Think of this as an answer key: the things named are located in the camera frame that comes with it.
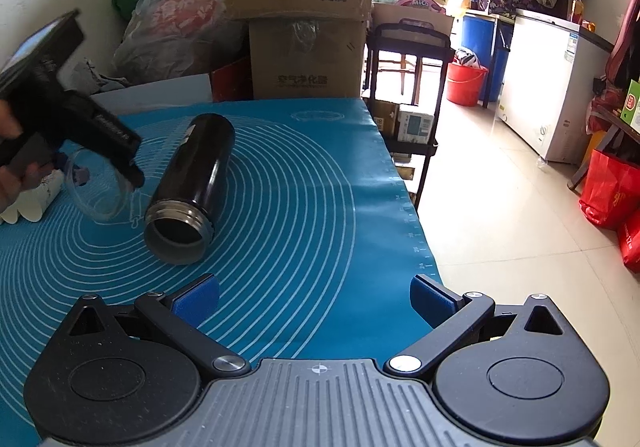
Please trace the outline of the clear glass jar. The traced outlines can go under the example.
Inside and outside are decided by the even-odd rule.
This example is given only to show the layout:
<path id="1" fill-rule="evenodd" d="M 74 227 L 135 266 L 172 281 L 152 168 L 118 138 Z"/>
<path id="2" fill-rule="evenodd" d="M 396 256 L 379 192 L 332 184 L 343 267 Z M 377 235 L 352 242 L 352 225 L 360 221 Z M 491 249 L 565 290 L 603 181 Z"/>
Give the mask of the clear glass jar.
<path id="1" fill-rule="evenodd" d="M 80 148 L 65 165 L 65 187 L 73 204 L 95 222 L 111 222 L 129 204 L 134 187 L 110 161 Z"/>

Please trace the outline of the black thermos bottle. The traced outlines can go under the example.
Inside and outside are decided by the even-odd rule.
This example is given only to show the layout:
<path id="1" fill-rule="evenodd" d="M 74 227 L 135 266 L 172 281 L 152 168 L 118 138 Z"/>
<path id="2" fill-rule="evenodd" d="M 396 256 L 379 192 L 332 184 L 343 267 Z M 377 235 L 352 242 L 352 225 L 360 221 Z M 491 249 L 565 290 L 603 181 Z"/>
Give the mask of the black thermos bottle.
<path id="1" fill-rule="evenodd" d="M 232 123 L 220 114 L 190 122 L 144 216 L 144 242 L 161 261 L 190 265 L 204 257 L 224 204 L 234 141 Z"/>

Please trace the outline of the white flat board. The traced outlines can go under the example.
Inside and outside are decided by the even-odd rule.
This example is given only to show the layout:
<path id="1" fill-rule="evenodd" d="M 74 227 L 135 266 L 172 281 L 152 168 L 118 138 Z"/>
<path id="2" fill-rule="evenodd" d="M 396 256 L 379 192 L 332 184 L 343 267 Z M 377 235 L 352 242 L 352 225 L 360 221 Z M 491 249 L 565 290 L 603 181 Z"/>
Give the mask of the white flat board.
<path id="1" fill-rule="evenodd" d="M 107 111 L 126 115 L 211 103 L 213 93 L 209 76 L 198 74 L 100 92 L 91 98 Z"/>

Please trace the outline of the blue silicone baking mat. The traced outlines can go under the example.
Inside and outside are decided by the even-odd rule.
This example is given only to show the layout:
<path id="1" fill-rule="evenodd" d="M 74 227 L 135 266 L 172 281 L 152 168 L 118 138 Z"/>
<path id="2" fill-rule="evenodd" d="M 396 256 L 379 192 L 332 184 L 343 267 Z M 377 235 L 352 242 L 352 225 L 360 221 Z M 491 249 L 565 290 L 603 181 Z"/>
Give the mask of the blue silicone baking mat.
<path id="1" fill-rule="evenodd" d="M 192 118 L 206 104 L 129 115 L 146 181 L 125 210 L 93 222 L 61 192 L 38 222 L 1 227 L 1 441 L 35 446 L 23 385 L 82 294 L 110 304 L 206 274 L 219 301 L 203 333 L 250 361 L 384 361 L 430 329 L 412 309 L 416 275 L 437 276 L 420 220 L 358 100 L 213 105 L 235 129 L 215 237 L 189 266 L 159 261 L 143 215 Z"/>

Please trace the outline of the clear plastic bag red contents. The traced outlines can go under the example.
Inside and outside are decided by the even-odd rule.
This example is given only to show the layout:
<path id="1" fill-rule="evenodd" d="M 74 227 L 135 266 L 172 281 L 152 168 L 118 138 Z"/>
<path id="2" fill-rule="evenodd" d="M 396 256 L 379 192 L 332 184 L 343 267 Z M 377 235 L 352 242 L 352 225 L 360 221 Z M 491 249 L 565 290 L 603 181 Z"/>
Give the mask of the clear plastic bag red contents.
<path id="1" fill-rule="evenodd" d="M 225 0 L 139 0 L 113 68 L 131 84 L 208 73 L 240 54 L 245 31 Z"/>

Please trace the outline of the red shopping bag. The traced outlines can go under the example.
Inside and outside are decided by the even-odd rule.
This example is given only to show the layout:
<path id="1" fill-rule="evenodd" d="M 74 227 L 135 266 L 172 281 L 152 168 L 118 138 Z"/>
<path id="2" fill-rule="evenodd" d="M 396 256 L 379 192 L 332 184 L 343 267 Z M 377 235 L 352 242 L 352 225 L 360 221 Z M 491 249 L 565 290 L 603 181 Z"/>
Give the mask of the red shopping bag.
<path id="1" fill-rule="evenodd" d="M 579 207 L 591 224 L 616 230 L 639 206 L 639 167 L 593 150 Z"/>

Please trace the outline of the red plastic bucket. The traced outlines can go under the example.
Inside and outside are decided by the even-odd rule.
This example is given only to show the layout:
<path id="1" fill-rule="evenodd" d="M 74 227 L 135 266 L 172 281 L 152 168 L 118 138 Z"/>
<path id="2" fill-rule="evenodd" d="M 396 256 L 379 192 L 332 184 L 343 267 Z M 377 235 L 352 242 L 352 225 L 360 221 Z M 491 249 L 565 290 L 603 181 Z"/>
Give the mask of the red plastic bucket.
<path id="1" fill-rule="evenodd" d="M 449 63 L 445 95 L 448 101 L 463 107 L 473 107 L 480 99 L 488 69 L 472 68 L 459 63 Z"/>

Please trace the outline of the lower cardboard box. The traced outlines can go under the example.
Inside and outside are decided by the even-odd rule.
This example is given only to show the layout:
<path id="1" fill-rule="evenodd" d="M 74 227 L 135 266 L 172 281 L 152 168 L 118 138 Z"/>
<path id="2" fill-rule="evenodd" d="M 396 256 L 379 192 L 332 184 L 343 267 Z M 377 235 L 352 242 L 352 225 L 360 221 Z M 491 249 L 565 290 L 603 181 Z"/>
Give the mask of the lower cardboard box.
<path id="1" fill-rule="evenodd" d="M 366 25 L 329 19 L 248 22 L 257 99 L 358 98 Z"/>

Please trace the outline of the white chest freezer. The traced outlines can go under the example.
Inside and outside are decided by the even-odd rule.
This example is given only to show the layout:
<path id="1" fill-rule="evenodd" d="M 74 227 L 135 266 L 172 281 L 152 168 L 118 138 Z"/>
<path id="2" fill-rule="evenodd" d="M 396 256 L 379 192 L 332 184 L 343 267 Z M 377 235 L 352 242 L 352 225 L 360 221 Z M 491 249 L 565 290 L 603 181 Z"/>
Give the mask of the white chest freezer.
<path id="1" fill-rule="evenodd" d="M 546 162 L 578 165 L 587 108 L 613 45 L 582 26 L 519 9 L 496 115 Z"/>

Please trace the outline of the blue plastic barrel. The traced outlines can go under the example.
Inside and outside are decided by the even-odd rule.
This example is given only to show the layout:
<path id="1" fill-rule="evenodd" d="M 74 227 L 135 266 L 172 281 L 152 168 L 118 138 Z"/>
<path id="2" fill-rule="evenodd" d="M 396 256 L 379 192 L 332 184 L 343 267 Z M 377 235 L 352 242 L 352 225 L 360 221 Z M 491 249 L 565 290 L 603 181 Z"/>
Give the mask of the blue plastic barrel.
<path id="1" fill-rule="evenodd" d="M 513 29 L 513 21 L 495 14 L 467 12 L 462 17 L 461 46 L 473 51 L 488 70 L 480 91 L 480 100 L 484 103 L 494 103 L 499 98 Z"/>

